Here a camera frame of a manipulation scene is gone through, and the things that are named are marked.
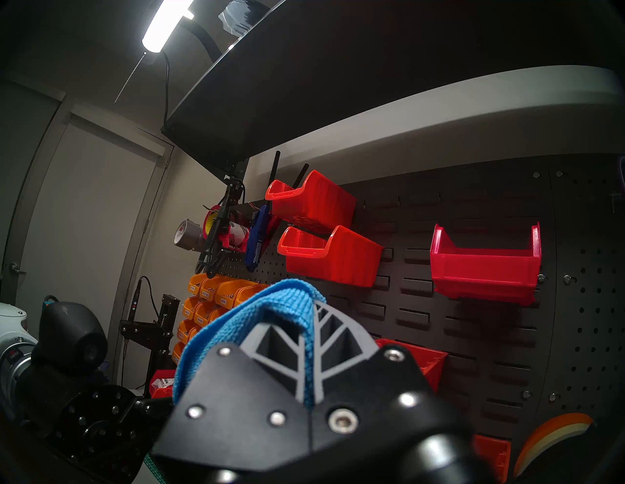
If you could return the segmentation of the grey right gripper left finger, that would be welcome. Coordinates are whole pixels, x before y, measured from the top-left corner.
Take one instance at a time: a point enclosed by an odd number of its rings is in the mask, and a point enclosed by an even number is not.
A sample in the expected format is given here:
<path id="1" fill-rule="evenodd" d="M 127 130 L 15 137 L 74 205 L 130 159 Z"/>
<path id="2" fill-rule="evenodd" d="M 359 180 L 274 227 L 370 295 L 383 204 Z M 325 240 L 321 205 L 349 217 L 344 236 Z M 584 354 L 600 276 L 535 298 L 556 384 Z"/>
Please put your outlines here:
<path id="1" fill-rule="evenodd" d="M 201 362 L 154 445 L 160 470 L 271 470 L 307 457 L 304 336 L 278 320 Z"/>

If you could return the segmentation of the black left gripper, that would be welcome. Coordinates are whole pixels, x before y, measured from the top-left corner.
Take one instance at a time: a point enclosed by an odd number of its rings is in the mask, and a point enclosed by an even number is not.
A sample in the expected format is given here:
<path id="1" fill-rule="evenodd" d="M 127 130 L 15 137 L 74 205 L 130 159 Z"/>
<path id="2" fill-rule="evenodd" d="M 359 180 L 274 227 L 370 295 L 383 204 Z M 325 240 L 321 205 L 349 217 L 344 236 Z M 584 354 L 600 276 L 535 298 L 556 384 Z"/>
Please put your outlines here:
<path id="1" fill-rule="evenodd" d="M 173 410 L 109 383 L 30 364 L 19 376 L 19 415 L 53 454 L 101 483 L 132 483 Z"/>

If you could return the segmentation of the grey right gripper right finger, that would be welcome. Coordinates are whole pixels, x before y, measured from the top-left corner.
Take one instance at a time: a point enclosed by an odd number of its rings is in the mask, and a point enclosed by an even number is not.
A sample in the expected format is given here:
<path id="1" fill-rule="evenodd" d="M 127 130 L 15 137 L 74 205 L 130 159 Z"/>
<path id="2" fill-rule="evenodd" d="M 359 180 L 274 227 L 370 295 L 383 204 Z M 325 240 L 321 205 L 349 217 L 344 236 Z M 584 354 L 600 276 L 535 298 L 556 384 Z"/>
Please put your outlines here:
<path id="1" fill-rule="evenodd" d="M 314 307 L 313 451 L 347 441 L 343 447 L 372 453 L 434 447 L 471 454 L 471 427 L 436 395 L 407 348 L 379 346 L 346 314 L 320 301 Z"/>

